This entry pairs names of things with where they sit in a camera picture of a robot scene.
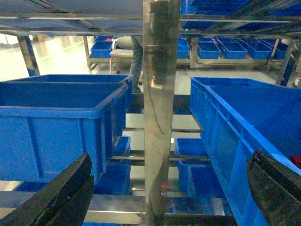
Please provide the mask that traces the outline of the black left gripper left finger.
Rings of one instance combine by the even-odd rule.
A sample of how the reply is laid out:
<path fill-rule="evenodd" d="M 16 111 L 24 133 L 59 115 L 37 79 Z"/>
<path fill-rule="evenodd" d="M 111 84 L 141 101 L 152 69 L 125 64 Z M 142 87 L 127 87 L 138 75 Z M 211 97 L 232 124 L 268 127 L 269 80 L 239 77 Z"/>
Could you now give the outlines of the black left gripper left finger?
<path fill-rule="evenodd" d="M 6 215 L 2 226 L 81 226 L 94 193 L 89 154 L 82 154 L 45 187 Z"/>

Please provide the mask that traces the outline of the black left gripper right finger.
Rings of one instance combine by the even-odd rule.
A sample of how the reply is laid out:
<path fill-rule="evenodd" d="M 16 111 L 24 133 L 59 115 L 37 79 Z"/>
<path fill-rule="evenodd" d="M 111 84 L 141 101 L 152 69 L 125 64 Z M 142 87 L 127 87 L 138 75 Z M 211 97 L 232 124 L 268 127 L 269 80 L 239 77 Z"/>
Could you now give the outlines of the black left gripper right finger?
<path fill-rule="evenodd" d="M 251 195 L 269 226 L 301 224 L 301 176 L 255 150 L 246 168 Z"/>

